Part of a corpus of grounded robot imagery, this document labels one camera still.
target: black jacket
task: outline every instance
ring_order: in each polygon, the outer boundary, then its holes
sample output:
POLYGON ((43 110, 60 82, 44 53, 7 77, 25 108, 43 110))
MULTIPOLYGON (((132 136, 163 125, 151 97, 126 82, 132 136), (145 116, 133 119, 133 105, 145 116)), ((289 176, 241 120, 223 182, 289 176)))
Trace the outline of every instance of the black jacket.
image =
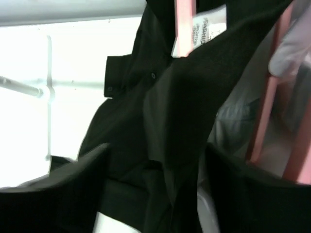
POLYGON ((198 158, 218 109, 291 0, 197 0, 227 6, 227 30, 173 59, 174 0, 148 0, 130 55, 109 57, 105 96, 79 156, 112 150, 100 211, 143 233, 200 232, 198 158))

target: pink hanger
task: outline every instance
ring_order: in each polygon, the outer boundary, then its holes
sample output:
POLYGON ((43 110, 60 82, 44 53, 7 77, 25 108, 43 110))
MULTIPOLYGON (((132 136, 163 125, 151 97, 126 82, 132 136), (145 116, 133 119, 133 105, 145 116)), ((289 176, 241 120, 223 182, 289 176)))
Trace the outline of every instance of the pink hanger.
MULTIPOLYGON (((277 47, 279 46, 281 39, 290 27, 292 9, 293 4, 290 4, 276 23, 270 57, 272 57, 277 47)), ((276 94, 276 87, 279 82, 279 77, 273 76, 269 72, 267 76, 268 79, 265 92, 261 98, 258 117, 246 152, 246 160, 253 164, 256 163, 256 161, 259 159, 264 136, 269 123, 274 97, 276 94)))
POLYGON ((193 50, 192 17, 196 14, 196 0, 175 0, 177 53, 186 57, 193 50))
MULTIPOLYGON (((280 43, 280 39, 285 34, 286 30, 289 28, 290 16, 292 11, 293 4, 291 4, 284 12, 284 14, 280 17, 279 21, 276 24, 276 32, 273 40, 272 52, 276 50, 277 45, 280 43)), ((311 19, 311 6, 307 8, 304 15, 301 18, 300 25, 298 27, 294 27, 291 32, 292 35, 301 35, 293 36, 288 41, 285 40, 286 45, 291 45, 289 47, 285 47, 283 51, 292 52, 291 56, 287 58, 284 57, 285 64, 296 66, 300 65, 299 59, 300 55, 308 52, 307 50, 311 45, 311 34, 309 33, 309 21, 311 19), (300 45, 300 48, 297 50, 292 50, 291 48, 295 48, 293 45, 300 45)), ((265 136, 265 132, 267 129, 274 97, 276 94, 276 87, 279 83, 281 83, 281 79, 276 76, 269 74, 270 77, 267 82, 266 91, 262 97, 262 105, 259 111, 259 117, 257 119, 257 124, 254 130, 254 134, 251 138, 246 160, 250 163, 255 164, 260 155, 260 151, 263 144, 263 139, 265 136)), ((280 94, 287 95, 287 90, 282 89, 280 94)), ((291 180, 293 182, 311 184, 311 98, 308 101, 308 105, 303 116, 302 121, 300 122, 300 127, 296 138, 294 140, 292 146, 292 152, 290 158, 287 162, 286 168, 283 173, 283 178, 287 180, 291 180)))

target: tag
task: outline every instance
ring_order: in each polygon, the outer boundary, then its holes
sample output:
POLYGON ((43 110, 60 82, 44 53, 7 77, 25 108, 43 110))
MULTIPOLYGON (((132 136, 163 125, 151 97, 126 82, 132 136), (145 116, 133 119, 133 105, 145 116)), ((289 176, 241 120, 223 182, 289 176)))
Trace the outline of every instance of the tag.
MULTIPOLYGON (((193 17, 192 43, 193 49, 214 39, 227 29, 226 25, 226 5, 212 11, 207 11, 193 17)), ((172 57, 179 57, 177 51, 177 41, 175 39, 172 57)))

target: white wall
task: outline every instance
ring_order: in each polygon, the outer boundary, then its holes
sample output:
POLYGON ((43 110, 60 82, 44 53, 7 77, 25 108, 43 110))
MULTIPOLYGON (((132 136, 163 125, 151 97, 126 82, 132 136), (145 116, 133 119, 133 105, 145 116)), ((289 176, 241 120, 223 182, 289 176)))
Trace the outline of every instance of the white wall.
POLYGON ((1 0, 0 26, 141 15, 145 0, 1 0))
MULTIPOLYGON (((0 187, 47 174, 48 153, 77 158, 105 101, 107 56, 131 53, 139 23, 132 17, 0 28, 0 75, 35 86, 52 79, 55 90, 48 111, 46 101, 0 88, 0 187)), ((103 215, 98 223, 97 232, 136 232, 103 215)))

